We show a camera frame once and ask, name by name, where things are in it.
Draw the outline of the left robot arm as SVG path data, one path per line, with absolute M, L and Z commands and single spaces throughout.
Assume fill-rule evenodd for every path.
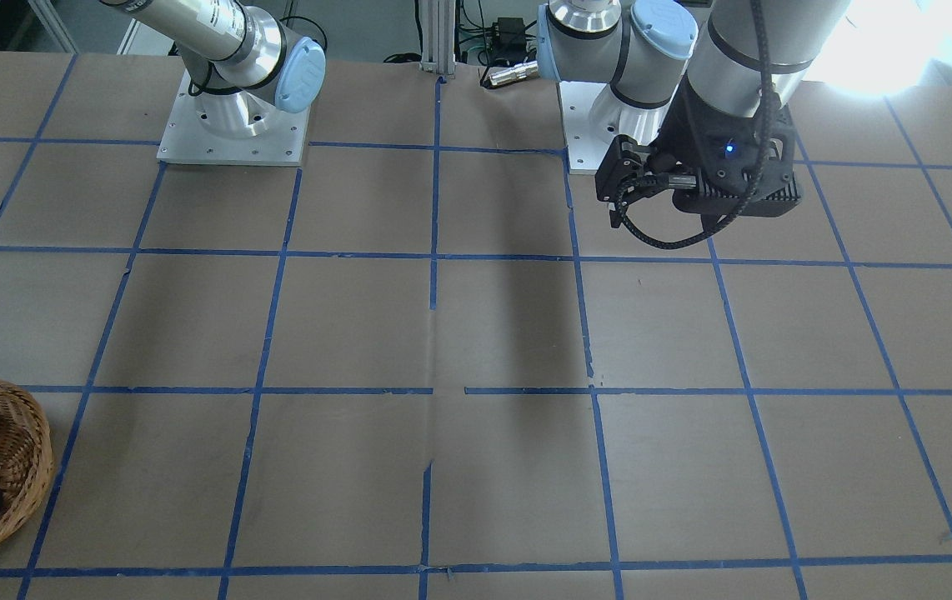
M 675 1 L 541 4 L 540 75 L 602 85 L 589 118 L 606 143 L 595 197 L 640 200 L 639 178 L 654 176 L 652 194 L 671 190 L 675 209 L 711 222 L 739 204 L 765 151 L 743 216 L 796 208 L 796 130 L 786 103 L 848 7 L 715 1 L 698 22 Z

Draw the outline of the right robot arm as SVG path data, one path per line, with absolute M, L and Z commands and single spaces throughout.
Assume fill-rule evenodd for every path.
M 239 1 L 106 1 L 171 38 L 187 72 L 176 113 L 214 139 L 294 153 L 326 80 L 326 49 L 281 19 Z

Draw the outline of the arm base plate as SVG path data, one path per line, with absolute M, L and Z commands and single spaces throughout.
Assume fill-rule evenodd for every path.
M 248 92 L 191 95 L 180 80 L 157 159 L 175 166 L 300 167 L 312 110 L 290 113 Z
M 669 106 L 632 107 L 614 96 L 604 83 L 560 81 L 561 124 L 567 141 L 569 172 L 593 175 L 610 142 L 620 134 L 647 147 L 656 139 Z

